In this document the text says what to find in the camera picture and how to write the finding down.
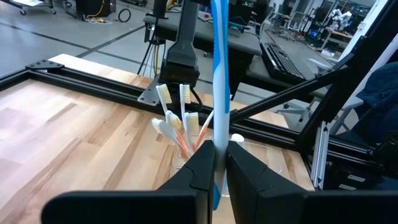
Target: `toothbrush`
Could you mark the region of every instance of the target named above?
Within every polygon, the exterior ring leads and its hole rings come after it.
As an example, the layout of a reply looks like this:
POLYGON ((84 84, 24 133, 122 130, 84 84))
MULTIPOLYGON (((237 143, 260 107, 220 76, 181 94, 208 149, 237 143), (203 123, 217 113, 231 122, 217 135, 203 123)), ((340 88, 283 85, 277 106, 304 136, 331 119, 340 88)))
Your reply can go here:
POLYGON ((206 134, 208 125, 210 124, 210 121, 211 121, 211 119, 213 118, 213 115, 214 115, 214 111, 212 111, 212 112, 210 113, 210 115, 207 117, 205 123, 204 123, 203 126, 201 127, 201 130, 200 130, 200 132, 199 132, 198 139, 197 139, 197 141, 196 141, 196 143, 195 143, 195 147, 196 147, 196 148, 199 148, 200 143, 201 143, 203 137, 205 137, 205 134, 206 134))
POLYGON ((164 115, 167 112, 167 103, 172 103, 172 97, 170 96, 169 89, 166 84, 156 86, 157 94, 159 95, 160 104, 162 105, 164 115))
POLYGON ((187 131, 187 125, 186 122, 184 121, 186 103, 188 104, 191 103, 191 94, 190 94, 189 85, 180 84, 181 119, 185 131, 187 131))
POLYGON ((192 152, 195 152, 197 149, 193 144, 191 135, 192 133, 197 133, 199 130, 199 114, 198 113, 185 113, 184 114, 184 123, 186 125, 185 135, 187 137, 187 141, 189 147, 192 152))
POLYGON ((213 15, 214 31, 214 145, 217 161, 213 210, 216 210, 224 186, 225 156, 229 139, 228 1, 211 0, 211 14, 213 15))
POLYGON ((173 112, 168 110, 166 112, 166 123, 169 124, 170 127, 174 128, 174 130, 176 130, 177 140, 179 140, 181 143, 183 143, 184 150, 188 152, 189 156, 192 156, 192 152, 187 150, 190 148, 189 144, 186 142, 185 138, 182 136, 182 134, 180 132, 180 128, 181 128, 180 118, 177 115, 175 115, 173 112))
POLYGON ((174 142, 174 144, 180 149, 180 153, 183 158, 190 158, 181 141, 178 140, 176 130, 171 128, 165 121, 161 119, 153 118, 152 125, 159 134, 163 134, 165 137, 170 138, 174 142))

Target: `white toothbrush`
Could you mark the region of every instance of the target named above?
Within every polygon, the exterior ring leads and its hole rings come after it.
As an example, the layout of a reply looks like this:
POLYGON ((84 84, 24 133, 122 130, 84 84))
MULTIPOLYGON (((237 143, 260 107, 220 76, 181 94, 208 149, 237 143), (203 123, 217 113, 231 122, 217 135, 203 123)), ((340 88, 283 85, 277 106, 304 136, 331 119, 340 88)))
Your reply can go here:
POLYGON ((183 146, 182 139, 178 137, 176 130, 174 130, 165 121, 161 119, 153 118, 152 125, 159 134, 163 134, 165 137, 170 138, 174 142, 174 144, 179 148, 179 151, 183 158, 185 159, 190 158, 190 155, 183 146))
POLYGON ((157 94, 159 95, 160 104, 162 105, 164 115, 167 112, 167 103, 172 103, 172 97, 166 84, 156 86, 157 94))
POLYGON ((199 131, 199 114, 185 113, 184 122, 186 125, 185 136, 187 138, 189 148, 192 152, 195 152, 197 149, 192 141, 191 135, 196 134, 199 131))
POLYGON ((191 94, 190 94, 189 85, 180 84, 181 120, 185 131, 187 131, 187 125, 186 122, 184 121, 186 103, 188 104, 191 103, 191 94))
POLYGON ((185 150, 188 152, 189 156, 191 157, 194 152, 190 151, 189 143, 186 142, 185 138, 182 136, 180 128, 181 128, 181 121, 180 118, 175 115, 171 111, 166 112, 166 123, 170 125, 170 127, 174 128, 177 133, 178 139, 181 139, 181 143, 183 144, 185 150))

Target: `wooden table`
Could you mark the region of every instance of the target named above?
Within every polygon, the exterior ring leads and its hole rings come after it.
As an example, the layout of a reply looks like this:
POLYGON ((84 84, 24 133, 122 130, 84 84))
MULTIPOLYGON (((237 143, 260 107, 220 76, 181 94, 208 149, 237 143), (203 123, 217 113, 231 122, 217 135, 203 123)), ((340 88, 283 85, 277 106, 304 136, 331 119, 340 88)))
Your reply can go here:
MULTIPOLYGON (((69 55, 51 60, 141 87, 151 82, 69 55)), ((210 95, 200 97, 212 104, 210 95)), ((33 80, 0 92, 0 223, 39 223, 43 205, 71 190, 161 186, 170 177, 174 147, 150 125, 154 116, 160 117, 33 80)), ((287 126, 279 114, 255 117, 287 126)), ((282 169, 281 175, 313 190, 298 153, 258 143, 247 148, 271 169, 282 169)), ((213 220, 234 223, 229 198, 222 199, 213 220)))
POLYGON ((339 35, 339 36, 342 36, 342 37, 346 37, 346 38, 349 38, 349 39, 352 39, 352 38, 353 38, 352 35, 347 35, 347 34, 344 34, 344 33, 342 33, 342 32, 335 31, 335 30, 333 30, 333 29, 331 29, 331 28, 329 28, 329 27, 327 27, 326 30, 328 31, 328 35, 327 35, 326 39, 323 41, 322 47, 320 48, 321 50, 323 50, 323 49, 325 48, 325 46, 326 46, 326 44, 328 43, 328 41, 329 41, 329 39, 330 39, 330 36, 331 36, 332 34, 333 34, 333 35, 339 35))

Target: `black metal frame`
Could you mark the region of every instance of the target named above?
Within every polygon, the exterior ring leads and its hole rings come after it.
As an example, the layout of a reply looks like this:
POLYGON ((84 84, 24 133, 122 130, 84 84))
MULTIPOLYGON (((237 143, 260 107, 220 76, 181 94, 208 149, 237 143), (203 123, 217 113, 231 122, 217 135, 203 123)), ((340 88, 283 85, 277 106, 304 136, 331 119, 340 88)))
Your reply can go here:
MULTIPOLYGON (((350 94, 398 33, 398 27, 394 23, 388 22, 397 19, 398 0, 391 0, 372 25, 368 37, 363 37, 358 44, 360 47, 357 45, 357 48, 353 51, 354 54, 350 54, 346 58, 345 66, 335 72, 289 88, 255 105, 249 105, 231 112, 231 132, 242 134, 249 139, 300 152, 304 161, 307 161, 307 156, 312 155, 315 132, 320 122, 332 121, 339 112, 350 94), (330 90, 301 133, 249 118, 261 111, 289 101, 298 94, 309 93, 329 84, 332 84, 330 90)), ((159 105, 153 107, 138 102, 138 96, 144 91, 142 88, 65 68, 63 65, 46 60, 28 65, 24 70, 0 78, 0 91, 27 79, 49 83, 153 113, 163 113, 159 105)), ((193 103, 187 107, 187 110, 197 111, 198 108, 199 105, 193 103)), ((211 111, 212 108, 204 106, 200 111, 201 123, 204 122, 211 111)), ((373 159, 368 153, 369 150, 369 148, 356 146, 331 136, 328 147, 328 161, 347 164, 370 172, 382 172, 384 175, 395 177, 394 174, 385 170, 382 165, 379 165, 373 159)))

